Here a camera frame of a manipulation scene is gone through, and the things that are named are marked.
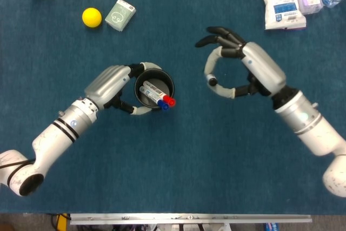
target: blue tablecloth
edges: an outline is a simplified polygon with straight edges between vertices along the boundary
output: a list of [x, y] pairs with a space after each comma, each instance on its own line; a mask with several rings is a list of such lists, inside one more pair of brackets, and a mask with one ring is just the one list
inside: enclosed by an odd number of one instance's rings
[[[345, 214], [314, 156], [260, 95], [216, 96], [202, 73], [222, 25], [261, 45], [288, 84], [346, 136], [346, 3], [307, 16], [301, 31], [264, 31], [263, 0], [125, 0], [137, 13], [123, 32], [88, 30], [85, 8], [106, 17], [117, 0], [0, 0], [0, 151], [34, 157], [32, 140], [106, 67], [150, 61], [174, 79], [177, 106], [142, 117], [109, 109], [52, 166], [29, 197], [0, 189], [0, 212]], [[218, 64], [229, 87], [240, 61]], [[133, 82], [124, 99], [136, 102]]]

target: robotic hand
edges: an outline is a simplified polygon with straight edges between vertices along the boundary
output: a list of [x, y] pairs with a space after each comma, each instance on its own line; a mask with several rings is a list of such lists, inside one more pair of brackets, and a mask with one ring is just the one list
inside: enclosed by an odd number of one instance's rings
[[[207, 30], [215, 35], [201, 39], [196, 47], [209, 43], [221, 45], [211, 52], [205, 64], [208, 87], [227, 98], [257, 92], [271, 97], [275, 112], [315, 155], [335, 154], [335, 159], [323, 175], [323, 182], [331, 193], [346, 197], [346, 141], [316, 110], [317, 104], [311, 104], [300, 90], [286, 85], [284, 72], [259, 45], [247, 43], [226, 28], [208, 27]], [[231, 89], [219, 85], [212, 72], [216, 62], [223, 57], [240, 59], [249, 72], [250, 84]]]
[[116, 65], [104, 70], [86, 89], [86, 98], [76, 100], [33, 142], [36, 160], [27, 160], [20, 152], [9, 150], [0, 154], [0, 183], [19, 196], [34, 192], [43, 182], [51, 165], [95, 121], [100, 110], [115, 107], [131, 115], [143, 115], [147, 107], [133, 107], [120, 100], [122, 88], [134, 76], [159, 66], [143, 62], [129, 66]]

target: yellow ball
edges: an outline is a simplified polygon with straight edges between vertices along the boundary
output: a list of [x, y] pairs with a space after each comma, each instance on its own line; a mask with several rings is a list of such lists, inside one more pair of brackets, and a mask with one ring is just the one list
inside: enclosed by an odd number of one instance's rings
[[96, 8], [87, 8], [83, 12], [82, 20], [86, 26], [95, 28], [101, 24], [102, 15]]

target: yellow object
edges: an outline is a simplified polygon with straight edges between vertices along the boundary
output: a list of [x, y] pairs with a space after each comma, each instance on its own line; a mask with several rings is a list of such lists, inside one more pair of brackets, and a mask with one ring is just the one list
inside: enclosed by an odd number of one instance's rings
[[59, 221], [58, 221], [58, 227], [57, 229], [59, 231], [66, 231], [67, 230], [67, 219], [64, 218], [63, 216], [59, 217]]
[[101, 24], [102, 15], [96, 8], [87, 8], [83, 12], [82, 20], [86, 26], [95, 28]]

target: white snack bag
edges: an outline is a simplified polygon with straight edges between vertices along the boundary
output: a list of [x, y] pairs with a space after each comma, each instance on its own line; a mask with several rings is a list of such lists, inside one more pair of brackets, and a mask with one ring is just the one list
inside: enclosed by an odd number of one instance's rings
[[305, 28], [307, 20], [299, 11], [298, 0], [264, 0], [265, 29]]

